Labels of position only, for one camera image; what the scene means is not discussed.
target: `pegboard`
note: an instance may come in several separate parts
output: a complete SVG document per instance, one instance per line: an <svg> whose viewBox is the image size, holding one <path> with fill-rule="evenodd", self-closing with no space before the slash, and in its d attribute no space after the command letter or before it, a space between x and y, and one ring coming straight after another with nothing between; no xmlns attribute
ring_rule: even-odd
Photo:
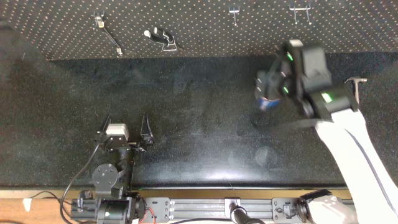
<svg viewBox="0 0 398 224"><path fill-rule="evenodd" d="M398 51L397 1L373 0L0 0L0 13L49 60L117 58L93 13L105 12L105 26L124 57L219 57L273 54L289 39L318 41L326 52ZM310 22L305 11L312 7ZM229 7L239 7L234 25ZM163 52L144 36L147 29L170 32L183 48Z"/></svg>

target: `white robotic arm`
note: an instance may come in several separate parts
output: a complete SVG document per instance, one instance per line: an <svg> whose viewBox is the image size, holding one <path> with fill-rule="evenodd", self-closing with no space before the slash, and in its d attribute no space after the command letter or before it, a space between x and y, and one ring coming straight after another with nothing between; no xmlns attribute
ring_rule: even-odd
<svg viewBox="0 0 398 224"><path fill-rule="evenodd" d="M334 123L320 121L315 129L340 168L359 223L398 223L398 188L373 148L363 115L359 110L347 109L331 117ZM328 212L317 215L322 212L314 205L310 207L313 221L330 223L326 214L333 211L324 207Z"/></svg>

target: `black tabletop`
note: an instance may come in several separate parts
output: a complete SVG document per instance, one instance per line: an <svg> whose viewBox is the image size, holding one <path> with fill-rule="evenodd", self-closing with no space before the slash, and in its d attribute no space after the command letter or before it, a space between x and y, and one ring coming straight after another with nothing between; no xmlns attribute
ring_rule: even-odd
<svg viewBox="0 0 398 224"><path fill-rule="evenodd" d="M64 188L93 151L91 138L108 113L127 124L131 139L149 115L155 146L135 155L137 189L345 186L313 129L278 128L303 119L292 102L266 113L257 109L254 77L274 56L47 62L19 42L2 51L2 188ZM360 110L398 183L398 54L326 57L334 82L368 77L360 86ZM91 172L108 160L99 151L75 186L91 186Z"/></svg>

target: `hammer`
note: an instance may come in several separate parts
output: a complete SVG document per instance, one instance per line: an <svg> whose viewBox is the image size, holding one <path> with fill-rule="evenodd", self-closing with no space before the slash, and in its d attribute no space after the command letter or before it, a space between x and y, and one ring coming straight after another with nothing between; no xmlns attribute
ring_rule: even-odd
<svg viewBox="0 0 398 224"><path fill-rule="evenodd" d="M349 79L347 79L345 82L348 81L353 81L354 85L355 85L355 99L359 104L359 89L358 89L358 83L366 83L368 79L367 78L361 78L361 77L351 77Z"/></svg>

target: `green led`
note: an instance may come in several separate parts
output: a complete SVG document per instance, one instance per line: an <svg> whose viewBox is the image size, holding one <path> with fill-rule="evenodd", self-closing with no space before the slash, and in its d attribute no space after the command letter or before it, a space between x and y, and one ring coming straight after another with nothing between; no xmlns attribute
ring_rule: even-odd
<svg viewBox="0 0 398 224"><path fill-rule="evenodd" d="M290 60L293 60L293 57L292 57L292 55L291 55L289 52L287 52L287 56L288 56L288 58L289 58Z"/></svg>
<svg viewBox="0 0 398 224"><path fill-rule="evenodd" d="M322 93L321 95L322 95L323 99L325 100L325 102L330 103L330 102L333 101L333 100L331 99L331 97L330 97L329 94L327 94L327 93Z"/></svg>

